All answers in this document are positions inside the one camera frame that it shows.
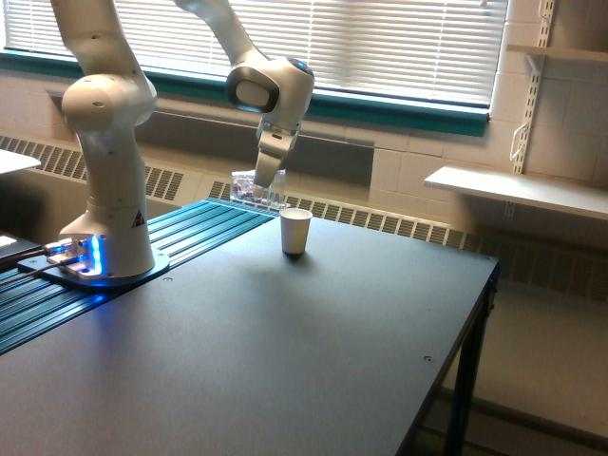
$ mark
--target black table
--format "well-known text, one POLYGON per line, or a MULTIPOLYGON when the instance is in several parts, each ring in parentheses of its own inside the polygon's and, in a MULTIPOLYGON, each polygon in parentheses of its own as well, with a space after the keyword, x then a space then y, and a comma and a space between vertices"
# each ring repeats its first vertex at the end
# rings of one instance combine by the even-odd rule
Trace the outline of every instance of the black table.
POLYGON ((497 262, 279 220, 0 356, 2 454, 394 455, 463 346, 459 454, 497 262))

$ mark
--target white cup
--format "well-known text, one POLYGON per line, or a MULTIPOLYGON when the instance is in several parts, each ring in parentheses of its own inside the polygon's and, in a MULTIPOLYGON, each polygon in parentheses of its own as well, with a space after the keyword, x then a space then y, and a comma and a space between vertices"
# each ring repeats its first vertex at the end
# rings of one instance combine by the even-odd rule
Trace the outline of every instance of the white cup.
POLYGON ((313 213, 305 209, 289 208, 283 209, 279 214, 283 252, 291 255, 303 254, 313 213))

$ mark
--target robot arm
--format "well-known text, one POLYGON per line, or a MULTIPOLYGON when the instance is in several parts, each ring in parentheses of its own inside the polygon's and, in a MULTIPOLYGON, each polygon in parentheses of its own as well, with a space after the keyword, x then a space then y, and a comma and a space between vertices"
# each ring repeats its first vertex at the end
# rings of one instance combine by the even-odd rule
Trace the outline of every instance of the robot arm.
POLYGON ((294 148, 313 96, 313 72, 299 60, 269 59, 260 52, 228 0, 174 1, 207 23, 228 55, 232 66, 226 80, 229 100, 239 109, 262 114, 255 184, 268 187, 294 148))
POLYGON ((146 221, 145 172, 135 125, 154 111, 156 90, 131 51, 113 0, 53 0, 61 36, 85 77, 69 87, 62 109, 86 163, 86 212, 65 227, 68 269, 82 279, 136 276, 155 259, 146 221))

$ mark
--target clear plastic box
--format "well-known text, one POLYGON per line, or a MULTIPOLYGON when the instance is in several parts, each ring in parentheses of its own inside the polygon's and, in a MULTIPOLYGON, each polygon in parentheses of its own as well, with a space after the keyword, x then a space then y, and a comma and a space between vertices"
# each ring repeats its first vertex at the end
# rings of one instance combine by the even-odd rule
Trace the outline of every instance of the clear plastic box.
POLYGON ((230 185, 230 201, 253 204, 256 207, 280 211, 288 207, 284 201, 285 177, 284 169, 276 172, 273 183, 268 188, 254 184, 255 170, 235 171, 232 173, 230 185))

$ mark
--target wall shelf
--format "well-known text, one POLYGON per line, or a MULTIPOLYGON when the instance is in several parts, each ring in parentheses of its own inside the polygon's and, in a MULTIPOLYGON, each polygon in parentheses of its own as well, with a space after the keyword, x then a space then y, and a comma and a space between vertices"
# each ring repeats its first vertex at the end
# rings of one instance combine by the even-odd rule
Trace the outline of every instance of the wall shelf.
POLYGON ((608 220, 608 191, 483 169, 444 166, 425 179, 432 187, 467 195, 608 220))
POLYGON ((553 59, 608 63, 608 52, 598 52, 594 50, 571 49, 568 47, 538 47, 521 45, 507 45, 506 50, 513 52, 524 52, 528 55, 549 57, 553 59))
POLYGON ((11 173, 13 171, 36 166, 40 166, 40 162, 32 157, 0 149, 0 174, 11 173))

